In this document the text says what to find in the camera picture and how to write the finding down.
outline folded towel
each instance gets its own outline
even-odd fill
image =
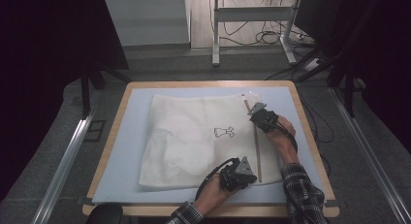
[[[153,96],[140,185],[197,187],[222,162],[243,156],[259,177],[255,184],[279,181],[276,150],[261,130],[257,130],[256,146],[254,126],[245,105],[253,107],[256,102],[261,98],[253,93],[200,98]]]

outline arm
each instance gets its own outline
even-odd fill
[[[296,135],[293,125],[285,117],[279,116],[278,122],[293,136]],[[285,165],[281,169],[281,175],[291,223],[327,223],[322,212],[324,194],[311,183],[290,139],[278,130],[270,131],[266,136],[277,148]]]
[[[213,176],[194,204],[185,202],[172,213],[168,224],[197,224],[211,210],[221,206],[236,192],[223,190],[220,185],[220,175]]]

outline gray floor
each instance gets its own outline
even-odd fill
[[[210,50],[185,47],[126,48],[130,71],[122,73],[135,81],[151,80],[263,80],[289,67],[280,48],[223,50],[221,65],[211,66]],[[326,164],[340,214],[330,218],[336,223],[397,223],[394,213],[367,166],[359,146],[339,113],[323,72],[297,83],[313,131],[317,125],[319,150],[330,162]],[[89,132],[67,178],[48,223],[85,223],[81,212],[99,158],[109,134],[126,83],[106,73],[106,88],[95,113],[95,124],[105,126],[101,136]],[[30,223],[43,199],[54,172],[79,123],[81,102],[79,82],[69,84],[59,115],[15,186],[0,204],[0,223]],[[356,120],[407,206],[411,206],[411,157],[389,129],[374,115],[361,98],[354,97]],[[235,220],[237,223],[277,223],[278,220]],[[162,223],[164,218],[144,218],[141,223]],[[229,223],[227,219],[213,223]]]

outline human hand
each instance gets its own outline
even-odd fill
[[[296,130],[294,129],[293,124],[284,116],[278,116],[277,125],[286,129],[293,136],[296,135]],[[299,163],[299,157],[297,156],[296,150],[287,135],[280,130],[274,129],[266,132],[266,137],[269,142],[277,148],[284,164]]]
[[[194,202],[193,206],[202,214],[206,215],[214,208],[221,206],[234,192],[223,189],[220,185],[220,175],[214,175],[205,185],[202,193]]]

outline checkered shirt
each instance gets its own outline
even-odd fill
[[[304,167],[297,163],[288,164],[281,169],[281,175],[284,192],[288,195],[291,224],[327,224],[322,212],[324,193],[312,184]],[[199,211],[185,202],[173,212],[167,224],[197,224],[202,220]]]

